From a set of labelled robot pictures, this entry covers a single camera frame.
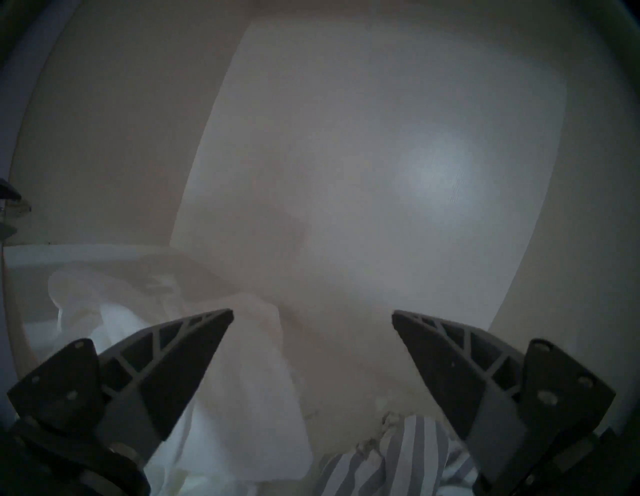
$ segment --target striped fabric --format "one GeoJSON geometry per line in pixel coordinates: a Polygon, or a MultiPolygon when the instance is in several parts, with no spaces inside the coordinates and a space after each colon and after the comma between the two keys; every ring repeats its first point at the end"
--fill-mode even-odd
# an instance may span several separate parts
{"type": "Polygon", "coordinates": [[[314,496],[472,496],[476,477],[471,457],[442,425],[396,415],[379,441],[328,459],[314,496]]]}

